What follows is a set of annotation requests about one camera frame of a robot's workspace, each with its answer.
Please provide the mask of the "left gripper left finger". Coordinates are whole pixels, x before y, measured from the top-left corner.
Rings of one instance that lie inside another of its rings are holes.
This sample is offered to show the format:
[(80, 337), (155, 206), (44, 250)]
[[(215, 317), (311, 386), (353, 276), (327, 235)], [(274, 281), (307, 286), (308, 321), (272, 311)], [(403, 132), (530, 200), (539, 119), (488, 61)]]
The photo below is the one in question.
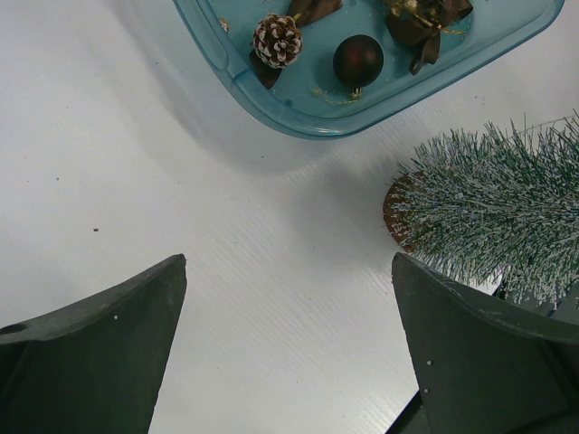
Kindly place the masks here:
[(173, 255), (1, 330), (1, 431), (147, 433), (185, 301)]

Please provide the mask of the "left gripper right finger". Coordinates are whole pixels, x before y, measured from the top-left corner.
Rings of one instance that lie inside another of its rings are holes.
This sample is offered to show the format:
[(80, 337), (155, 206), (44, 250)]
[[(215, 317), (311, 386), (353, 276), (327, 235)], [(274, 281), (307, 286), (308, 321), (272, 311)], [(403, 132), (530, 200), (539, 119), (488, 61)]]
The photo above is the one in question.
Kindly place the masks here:
[(397, 253), (394, 293), (418, 392), (393, 433), (575, 433), (578, 324)]

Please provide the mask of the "small frosted christmas tree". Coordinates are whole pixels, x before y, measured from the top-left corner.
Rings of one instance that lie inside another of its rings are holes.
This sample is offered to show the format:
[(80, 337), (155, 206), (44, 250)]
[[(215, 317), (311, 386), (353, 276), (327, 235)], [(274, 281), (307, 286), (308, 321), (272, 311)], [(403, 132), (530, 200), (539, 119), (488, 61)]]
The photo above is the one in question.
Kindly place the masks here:
[(400, 165), (383, 218), (451, 279), (559, 304), (578, 284), (578, 117), (430, 138)]

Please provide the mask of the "teal plastic container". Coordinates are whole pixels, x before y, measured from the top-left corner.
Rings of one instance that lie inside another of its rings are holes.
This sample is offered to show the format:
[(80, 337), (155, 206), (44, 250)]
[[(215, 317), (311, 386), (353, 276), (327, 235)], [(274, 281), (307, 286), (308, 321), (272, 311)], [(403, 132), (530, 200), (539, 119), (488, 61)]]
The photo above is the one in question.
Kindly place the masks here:
[[(304, 50), (267, 84), (253, 54), (253, 32), (267, 14), (288, 14), (286, 1), (179, 1), (176, 10), (218, 80), (254, 118), (307, 139), (354, 135), (411, 107), (512, 51), (545, 30), (559, 1), (477, 1), (473, 11), (441, 33), (438, 60), (411, 73), (414, 52), (396, 42), (377, 1), (345, 1), (302, 28)], [(376, 79), (358, 91), (342, 84), (332, 58), (346, 38), (364, 34), (380, 46)]]

